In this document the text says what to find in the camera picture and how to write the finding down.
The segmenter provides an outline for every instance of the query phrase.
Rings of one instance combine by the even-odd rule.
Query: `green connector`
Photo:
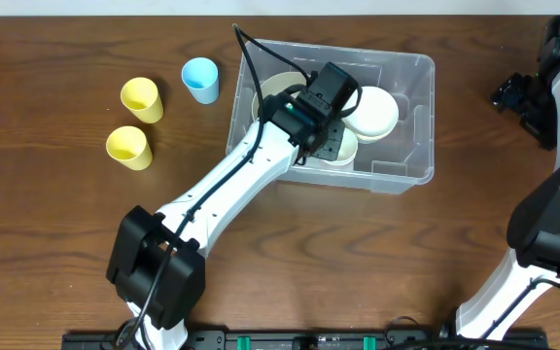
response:
[[[374,336],[365,336],[364,350],[377,350],[377,339]]]
[[[237,350],[250,350],[249,336],[239,336],[237,338]]]

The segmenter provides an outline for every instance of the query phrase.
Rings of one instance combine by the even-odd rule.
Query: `blue cup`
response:
[[[193,98],[202,104],[213,103],[220,95],[218,66],[209,58],[197,57],[185,63],[181,79]]]

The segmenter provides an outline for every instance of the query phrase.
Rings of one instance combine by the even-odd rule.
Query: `white bowl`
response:
[[[299,72],[285,72],[276,74],[267,79],[261,85],[262,98],[265,99],[271,94],[278,94],[290,86],[302,84],[306,85],[306,79]],[[297,97],[299,92],[292,94],[292,97]],[[259,95],[254,93],[254,100],[252,100],[252,120],[255,121],[258,117],[259,110]]]
[[[324,160],[329,165],[342,166],[347,165],[354,161],[356,153],[358,152],[358,138],[356,134],[345,127],[342,132],[342,142],[340,143],[340,150],[338,150],[337,160]]]
[[[399,121],[399,106],[395,98],[383,88],[363,87],[362,91],[360,105],[343,121],[356,133],[360,143],[373,143],[393,131]],[[356,91],[343,110],[355,106],[357,101]]]

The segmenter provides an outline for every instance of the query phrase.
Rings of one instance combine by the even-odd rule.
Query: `cup rim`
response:
[[[189,84],[187,84],[187,83],[185,82],[185,77],[183,77],[183,74],[185,73],[185,68],[187,68],[187,66],[188,66],[189,64],[191,64],[192,62],[194,62],[194,61],[196,61],[196,60],[202,60],[202,61],[205,61],[205,62],[210,62],[210,63],[212,64],[212,66],[213,66],[213,73],[215,74],[215,77],[213,78],[213,83],[211,83],[211,84],[210,84],[209,86],[207,86],[207,87],[192,87],[192,86],[190,86]],[[204,90],[204,89],[207,89],[207,88],[212,87],[212,86],[215,84],[215,82],[218,81],[218,77],[219,77],[219,76],[220,76],[220,72],[219,72],[219,69],[218,69],[218,65],[215,64],[215,62],[214,62],[213,60],[211,60],[211,59],[209,59],[209,58],[207,58],[207,57],[196,57],[196,58],[192,58],[192,59],[190,59],[189,61],[187,61],[187,62],[183,65],[183,68],[181,68],[181,81],[183,82],[183,84],[185,84],[185,86],[186,86],[187,88],[192,89],[192,90]]]
[[[140,153],[138,153],[137,155],[135,155],[135,157],[131,157],[131,158],[129,158],[129,159],[120,159],[120,158],[114,157],[114,156],[112,155],[112,153],[111,153],[110,150],[109,150],[109,139],[111,139],[112,136],[115,135],[118,131],[122,131],[123,129],[126,129],[126,128],[132,128],[132,129],[134,129],[136,132],[139,132],[139,133],[142,135],[142,137],[143,137],[143,142],[144,142],[144,143],[148,143],[148,139],[146,138],[146,134],[145,134],[144,131],[142,131],[142,129],[140,129],[139,127],[135,127],[135,126],[131,126],[131,125],[121,126],[121,127],[117,128],[116,130],[112,131],[112,132],[109,134],[109,136],[107,136],[107,141],[105,141],[105,150],[107,151],[107,154],[109,155],[109,157],[111,157],[113,160],[117,160],[117,161],[120,161],[120,162],[122,162],[122,161],[130,161],[130,160],[134,160],[134,159],[140,157],[140,156],[142,155],[142,153],[143,153],[143,150],[142,150],[142,152],[140,152]]]
[[[361,135],[357,132],[354,132],[356,134],[356,137],[358,137],[358,140],[363,140],[363,141],[379,141],[381,139],[383,139],[384,137],[390,135],[391,132],[393,132],[394,128],[386,131],[383,134],[379,134],[377,136],[365,136],[365,135]]]
[[[124,102],[124,99],[123,99],[124,88],[126,88],[127,85],[131,84],[133,81],[136,81],[136,80],[140,80],[140,81],[144,81],[144,82],[150,82],[151,86],[153,87],[153,93],[155,94],[155,101],[152,104],[150,104],[148,107],[140,108],[140,109],[131,108]],[[124,85],[121,88],[121,102],[124,105],[124,107],[126,107],[127,109],[129,109],[131,111],[145,111],[145,110],[153,107],[155,105],[155,103],[157,103],[158,97],[159,97],[159,90],[158,90],[157,84],[155,84],[155,82],[153,82],[151,79],[148,79],[146,77],[135,77],[135,78],[129,79],[128,82],[124,83]]]

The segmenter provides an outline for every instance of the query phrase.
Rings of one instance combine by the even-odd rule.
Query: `yellow cup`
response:
[[[111,158],[133,170],[146,169],[153,161],[146,135],[134,126],[122,126],[112,131],[105,147]]]
[[[156,123],[163,117],[163,105],[155,83],[148,78],[133,78],[121,90],[121,101],[144,123]]]

